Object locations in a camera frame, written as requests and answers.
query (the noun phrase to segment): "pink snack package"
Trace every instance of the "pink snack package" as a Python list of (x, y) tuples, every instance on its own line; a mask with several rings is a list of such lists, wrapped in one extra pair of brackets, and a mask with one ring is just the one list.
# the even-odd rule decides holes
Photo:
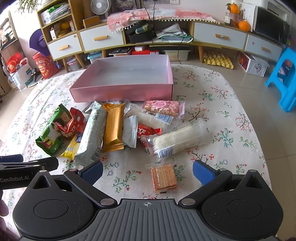
[(143, 109), (154, 113), (179, 117), (181, 119), (185, 112), (185, 101), (148, 100), (144, 101)]

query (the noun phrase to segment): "floral tablecloth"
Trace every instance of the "floral tablecloth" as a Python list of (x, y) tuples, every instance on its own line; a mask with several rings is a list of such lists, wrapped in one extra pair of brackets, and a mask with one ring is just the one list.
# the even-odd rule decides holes
[[(227, 168), (236, 174), (256, 169), (270, 185), (270, 179), (258, 138), (240, 101), (224, 77), (212, 70), (191, 65), (172, 65), (175, 100), (186, 100), (184, 123), (202, 118), (212, 138), (209, 144), (192, 147), (174, 155), (174, 170), (179, 191), (153, 193), (151, 173), (145, 165), (151, 163), (138, 143), (137, 148), (125, 148), (102, 153), (103, 176), (94, 184), (106, 194), (121, 198), (175, 198), (195, 191), (201, 183), (192, 174), (194, 160), (202, 160), (215, 169)], [(67, 108), (84, 109), (88, 103), (75, 103), (69, 88), (82, 71), (41, 81), (31, 92), (7, 130), (0, 155), (22, 154), (24, 161), (48, 157), (35, 144), (54, 109), (62, 103)], [(59, 157), (59, 167), (51, 174), (61, 174), (69, 168), (82, 167)], [(12, 211), (25, 188), (7, 190), (3, 196), (10, 215), (8, 228), (16, 231)]]

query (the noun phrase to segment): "red chip bag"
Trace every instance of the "red chip bag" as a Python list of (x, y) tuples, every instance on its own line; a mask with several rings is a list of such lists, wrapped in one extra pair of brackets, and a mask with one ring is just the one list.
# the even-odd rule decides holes
[(161, 128), (159, 129), (153, 129), (152, 127), (144, 126), (142, 124), (138, 125), (138, 134), (137, 134), (137, 139), (139, 139), (142, 143), (142, 145), (147, 148), (147, 142), (145, 142), (145, 137), (144, 136), (150, 136), (150, 135), (155, 135), (157, 133), (161, 133)]
[(57, 123), (58, 129), (66, 138), (72, 137), (77, 131), (83, 133), (86, 126), (85, 117), (80, 110), (71, 108), (70, 115), (72, 119), (66, 124), (66, 126)]

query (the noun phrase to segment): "gray ridged panel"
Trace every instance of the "gray ridged panel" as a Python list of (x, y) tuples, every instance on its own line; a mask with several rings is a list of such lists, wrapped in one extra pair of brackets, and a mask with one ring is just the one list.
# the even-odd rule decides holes
[[(173, 200), (122, 200), (99, 211), (82, 232), (61, 241), (231, 241), (210, 230), (197, 212)], [(277, 241), (274, 237), (264, 239)], [(32, 241), (21, 238), (20, 241)]]

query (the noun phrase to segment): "white drawer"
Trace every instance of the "white drawer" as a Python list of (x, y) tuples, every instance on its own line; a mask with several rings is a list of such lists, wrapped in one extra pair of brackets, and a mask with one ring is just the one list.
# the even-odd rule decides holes
[(77, 34), (55, 41), (48, 45), (53, 59), (62, 58), (69, 54), (81, 52), (81, 46)]
[(246, 35), (241, 31), (206, 23), (195, 23), (194, 27), (194, 41), (219, 44), (237, 49), (244, 48)]
[(85, 51), (123, 45), (121, 31), (112, 33), (107, 25), (80, 32)]
[(282, 48), (253, 35), (249, 35), (245, 51), (278, 61)]

